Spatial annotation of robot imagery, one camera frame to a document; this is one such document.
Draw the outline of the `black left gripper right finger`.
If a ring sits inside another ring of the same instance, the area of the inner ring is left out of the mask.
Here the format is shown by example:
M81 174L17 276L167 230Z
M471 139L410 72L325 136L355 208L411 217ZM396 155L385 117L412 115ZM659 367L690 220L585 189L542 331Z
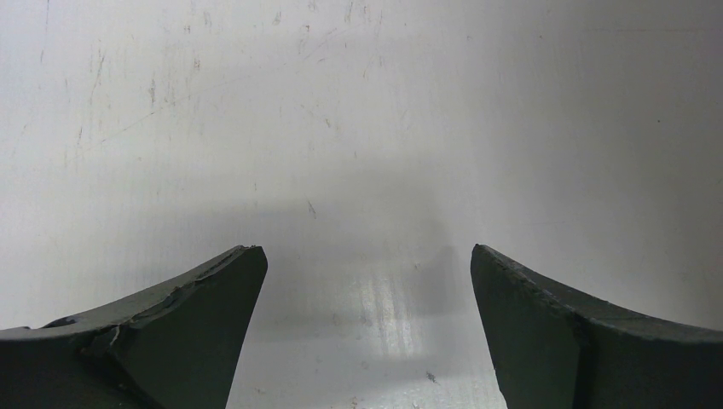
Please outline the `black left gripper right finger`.
M578 291L486 246L471 282L510 408L719 408L722 334Z

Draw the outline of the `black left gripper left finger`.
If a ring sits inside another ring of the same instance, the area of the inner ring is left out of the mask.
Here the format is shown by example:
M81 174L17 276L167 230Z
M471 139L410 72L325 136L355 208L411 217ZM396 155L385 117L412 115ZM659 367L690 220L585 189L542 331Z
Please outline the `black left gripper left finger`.
M4 408L224 408L268 269L236 246L115 302L1 333Z

